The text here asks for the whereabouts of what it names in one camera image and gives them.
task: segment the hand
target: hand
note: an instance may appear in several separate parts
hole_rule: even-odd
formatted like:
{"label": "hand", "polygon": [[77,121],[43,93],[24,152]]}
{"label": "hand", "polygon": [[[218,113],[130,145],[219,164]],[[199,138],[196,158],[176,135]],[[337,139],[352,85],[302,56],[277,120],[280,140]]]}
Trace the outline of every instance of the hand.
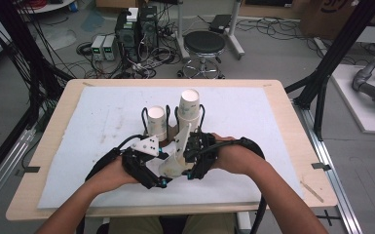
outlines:
{"label": "hand", "polygon": [[138,183],[138,181],[124,170],[122,157],[119,156],[91,177],[86,182],[86,185],[91,186],[92,191],[96,194],[100,194],[119,188],[127,183]]}
{"label": "hand", "polygon": [[[213,134],[216,141],[233,140],[231,136],[221,137]],[[223,169],[232,174],[243,174],[249,176],[252,170],[255,170],[254,165],[263,163],[264,160],[257,156],[252,151],[240,145],[222,146],[218,150],[218,158],[215,161],[213,168]]]}

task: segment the black stool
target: black stool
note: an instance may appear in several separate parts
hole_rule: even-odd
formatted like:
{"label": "black stool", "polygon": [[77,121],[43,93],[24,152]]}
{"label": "black stool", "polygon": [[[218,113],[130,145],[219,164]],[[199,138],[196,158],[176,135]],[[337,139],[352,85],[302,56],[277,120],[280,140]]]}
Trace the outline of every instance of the black stool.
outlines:
{"label": "black stool", "polygon": [[191,59],[184,64],[182,71],[178,71],[178,76],[182,75],[193,78],[200,74],[206,78],[224,78],[218,66],[208,60],[215,58],[221,62],[218,56],[224,52],[226,43],[217,33],[210,31],[194,31],[184,37],[184,48],[188,53],[194,53],[196,59]]}

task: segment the desk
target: desk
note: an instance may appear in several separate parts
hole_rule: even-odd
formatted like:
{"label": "desk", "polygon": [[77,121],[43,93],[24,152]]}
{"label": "desk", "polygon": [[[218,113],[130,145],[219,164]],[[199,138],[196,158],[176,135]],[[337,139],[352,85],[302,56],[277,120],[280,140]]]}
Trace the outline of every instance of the desk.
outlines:
{"label": "desk", "polygon": [[[337,200],[323,170],[314,170],[318,158],[290,104],[283,86],[275,80],[72,80],[68,83],[44,132],[30,166],[41,167],[37,174],[25,174],[8,208],[7,219],[29,220],[49,217],[54,210],[38,210],[52,159],[59,147],[80,94],[87,86],[99,87],[259,87],[271,104],[284,144],[300,180],[305,202],[309,207],[336,206]],[[87,216],[178,215],[256,210],[257,204],[211,206],[164,206],[114,209],[89,209]]]}

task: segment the pants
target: pants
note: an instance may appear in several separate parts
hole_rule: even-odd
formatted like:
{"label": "pants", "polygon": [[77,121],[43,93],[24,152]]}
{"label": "pants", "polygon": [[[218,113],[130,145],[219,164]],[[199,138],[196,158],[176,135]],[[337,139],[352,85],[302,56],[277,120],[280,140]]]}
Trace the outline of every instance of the pants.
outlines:
{"label": "pants", "polygon": [[[234,234],[235,214],[194,214],[183,234]],[[158,216],[111,218],[108,234],[163,234]]]}

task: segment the floor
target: floor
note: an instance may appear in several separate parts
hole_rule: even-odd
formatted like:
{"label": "floor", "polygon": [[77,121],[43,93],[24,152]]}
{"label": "floor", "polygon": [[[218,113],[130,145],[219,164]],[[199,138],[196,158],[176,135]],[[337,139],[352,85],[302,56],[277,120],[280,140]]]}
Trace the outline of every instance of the floor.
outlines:
{"label": "floor", "polygon": [[[184,5],[185,29],[207,28],[207,25],[196,15],[205,21],[211,21],[214,15],[228,14],[232,11],[232,5],[228,0],[217,1],[217,4],[202,7],[201,10],[192,7],[195,6],[194,3]],[[169,16],[173,18],[176,7],[170,9]],[[113,32],[115,18],[115,13],[97,11],[90,0],[80,2],[78,13],[70,13],[67,9],[62,9],[37,16],[40,22],[45,23],[43,26],[73,31],[77,40],[72,45],[56,50],[56,52],[77,77],[88,77],[86,74],[92,74],[89,72],[91,70],[89,65],[82,62],[83,58],[76,54],[76,47],[81,43],[92,41],[98,33]],[[287,35],[299,33],[297,27],[293,28],[294,25],[297,26],[297,23],[281,24],[287,29],[286,35],[266,35],[263,34],[266,32],[263,27],[258,27],[258,30],[254,27],[255,22],[243,20],[238,25],[236,36],[244,48],[245,56],[237,60],[230,47],[220,56],[222,62],[219,67],[226,79],[278,79],[284,86],[288,86],[311,74],[320,63],[320,53],[312,49],[314,47],[312,41]],[[280,30],[278,24],[271,26]],[[375,59],[375,55],[364,50],[364,47],[366,45],[363,44],[353,46],[343,63],[364,65],[366,64],[364,59],[368,61]],[[117,63],[114,62],[106,62],[103,67],[105,70],[112,70],[116,65]],[[154,78],[176,78],[176,73],[181,66],[181,62],[162,65],[156,68],[157,75]],[[67,70],[62,64],[59,67]],[[299,93],[300,91],[293,92],[289,94],[289,97],[295,98]],[[5,55],[0,55],[0,145],[27,107],[28,92],[24,83],[9,59]],[[360,228],[363,233],[375,233],[375,135],[363,134],[360,131],[332,82],[328,84],[322,126],[324,142]],[[38,140],[39,135],[41,134],[38,133],[34,138],[33,144]],[[24,164],[27,164],[32,154],[33,149],[24,157]],[[19,170],[21,170],[21,165],[17,165],[0,190],[0,233],[32,232],[42,223],[41,220],[12,222],[5,218],[5,212],[21,180],[21,176],[17,175]],[[339,216],[334,208],[329,208],[327,211],[329,215]],[[324,215],[324,210],[315,210],[315,213]],[[331,220],[331,224],[326,219],[322,222],[329,233],[346,233],[339,219]],[[100,224],[99,218],[89,219],[87,233],[95,233]],[[277,232],[279,229],[275,220],[270,213],[267,213],[262,221],[260,233]]]}

